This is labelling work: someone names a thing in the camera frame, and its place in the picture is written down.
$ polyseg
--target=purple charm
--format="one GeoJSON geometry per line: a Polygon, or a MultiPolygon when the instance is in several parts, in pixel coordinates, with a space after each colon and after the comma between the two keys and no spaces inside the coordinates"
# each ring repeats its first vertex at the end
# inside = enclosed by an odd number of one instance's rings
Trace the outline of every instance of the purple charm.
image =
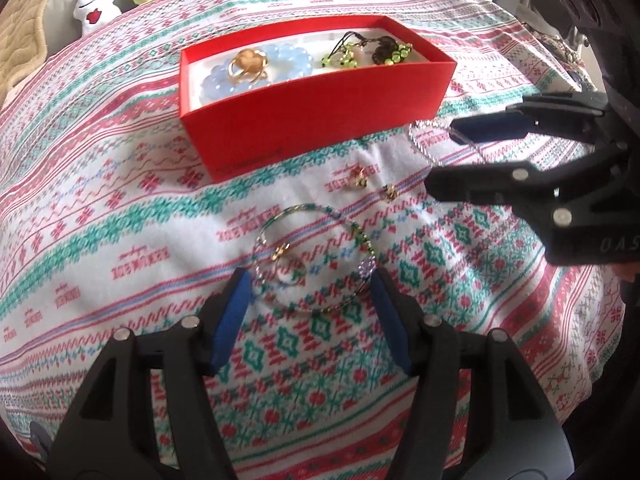
{"type": "Polygon", "coordinates": [[[376,261],[375,256],[367,256],[358,264],[358,273],[363,280],[369,279],[369,277],[373,274],[373,271],[376,270],[378,262],[376,261]]]}

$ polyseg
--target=bedsheet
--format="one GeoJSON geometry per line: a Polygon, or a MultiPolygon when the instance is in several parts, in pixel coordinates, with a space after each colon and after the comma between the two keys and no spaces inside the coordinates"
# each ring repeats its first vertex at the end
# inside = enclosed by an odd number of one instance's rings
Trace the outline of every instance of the bedsheet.
{"type": "MultiPolygon", "coordinates": [[[[157,0],[69,46],[0,115],[0,400],[25,448],[32,420],[55,434],[115,328],[152,332],[197,311],[249,263],[262,222],[303,202],[359,222],[425,312],[461,330],[507,330],[561,420],[589,395],[622,328],[611,273],[548,265],[507,208],[435,203],[422,186],[429,163],[404,129],[210,181],[177,117],[180,50],[259,23],[356,12],[389,15],[458,61],[444,121],[573,84],[482,0],[157,0]],[[356,166],[364,189],[349,183],[356,166]],[[392,202],[385,184],[398,187],[392,202]]],[[[437,130],[417,139],[444,164],[478,161],[437,130]]],[[[529,136],[483,152],[549,167],[585,147],[529,136]]],[[[267,236],[270,247],[290,242],[307,269],[304,287],[277,291],[284,303],[323,306],[357,286],[361,256],[340,226],[300,214],[267,236]]],[[[467,379],[450,463],[463,449],[467,379]]],[[[206,382],[242,479],[383,478],[415,389],[366,294],[316,317],[258,295],[229,363],[206,382]]],[[[161,374],[152,383],[159,449],[175,465],[161,374]]]]}

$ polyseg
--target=bed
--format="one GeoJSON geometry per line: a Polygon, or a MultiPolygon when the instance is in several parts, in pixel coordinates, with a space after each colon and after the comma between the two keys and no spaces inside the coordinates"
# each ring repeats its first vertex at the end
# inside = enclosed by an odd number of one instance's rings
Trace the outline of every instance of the bed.
{"type": "MultiPolygon", "coordinates": [[[[441,121],[575,87],[485,0],[156,0],[66,47],[0,114],[0,404],[25,449],[35,452],[33,421],[55,435],[115,328],[152,332],[197,310],[249,264],[261,222],[303,202],[361,224],[425,312],[461,330],[507,330],[560,420],[588,397],[622,330],[617,280],[600,267],[548,265],[508,209],[430,200],[429,163],[405,128],[210,181],[177,117],[180,50],[258,23],[357,12],[399,20],[457,60],[441,121]],[[356,165],[369,172],[367,189],[345,186],[356,165]],[[399,197],[385,200],[383,184],[399,197]],[[141,256],[153,264],[134,272],[141,256]]],[[[479,162],[437,129],[417,140],[444,164],[479,162]]],[[[541,167],[585,152],[541,136],[482,147],[488,160],[541,167]]],[[[328,283],[353,286],[354,255],[339,227],[311,217],[282,229],[273,239],[306,254],[315,277],[302,301],[332,299],[328,283]]],[[[162,459],[175,465],[159,374],[152,385],[162,459]]],[[[207,387],[240,478],[302,480],[383,478],[415,382],[393,364],[366,295],[324,317],[258,296],[207,387]]],[[[462,376],[450,464],[462,453],[468,393],[462,376]]]]}

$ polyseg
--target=red box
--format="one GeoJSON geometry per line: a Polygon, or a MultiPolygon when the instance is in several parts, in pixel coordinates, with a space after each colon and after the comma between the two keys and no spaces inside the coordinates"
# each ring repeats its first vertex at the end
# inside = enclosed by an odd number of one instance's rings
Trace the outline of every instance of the red box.
{"type": "Polygon", "coordinates": [[[180,119],[214,182],[302,153],[433,119],[456,62],[386,16],[271,23],[204,41],[180,54],[180,119]],[[271,84],[190,109],[190,65],[229,50],[319,31],[383,29],[426,61],[366,66],[271,84]]]}

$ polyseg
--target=blue gripper pad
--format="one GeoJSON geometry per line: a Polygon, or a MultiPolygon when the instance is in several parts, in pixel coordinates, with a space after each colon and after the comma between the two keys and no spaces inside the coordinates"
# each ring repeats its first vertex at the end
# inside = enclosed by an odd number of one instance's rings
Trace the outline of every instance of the blue gripper pad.
{"type": "Polygon", "coordinates": [[[370,290],[371,301],[378,314],[382,332],[385,334],[386,344],[391,350],[391,356],[394,362],[404,370],[404,373],[411,375],[412,363],[409,355],[409,337],[394,306],[394,302],[377,272],[371,275],[370,290]]]}
{"type": "Polygon", "coordinates": [[[251,274],[244,274],[226,304],[225,312],[211,338],[211,370],[217,374],[227,364],[242,326],[244,314],[252,300],[251,274]]]}
{"type": "MultiPolygon", "coordinates": [[[[451,127],[471,142],[482,144],[499,140],[524,139],[529,132],[535,131],[536,123],[518,111],[507,111],[454,119],[451,121],[451,127]]],[[[465,144],[455,135],[451,135],[451,140],[458,144],[465,144]]]]}

